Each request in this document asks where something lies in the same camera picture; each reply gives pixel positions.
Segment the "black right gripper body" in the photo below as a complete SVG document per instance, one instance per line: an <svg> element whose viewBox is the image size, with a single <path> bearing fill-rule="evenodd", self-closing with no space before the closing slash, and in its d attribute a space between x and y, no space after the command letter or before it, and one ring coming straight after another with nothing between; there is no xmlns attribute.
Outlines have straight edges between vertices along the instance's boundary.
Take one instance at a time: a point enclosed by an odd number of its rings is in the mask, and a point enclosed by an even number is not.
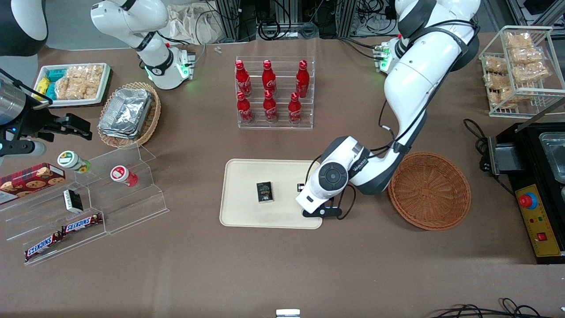
<svg viewBox="0 0 565 318"><path fill-rule="evenodd" d="M26 102L18 125L18 139L32 137L47 142L54 141L54 133L44 128L53 122L54 115L48 109L48 102Z"/></svg>

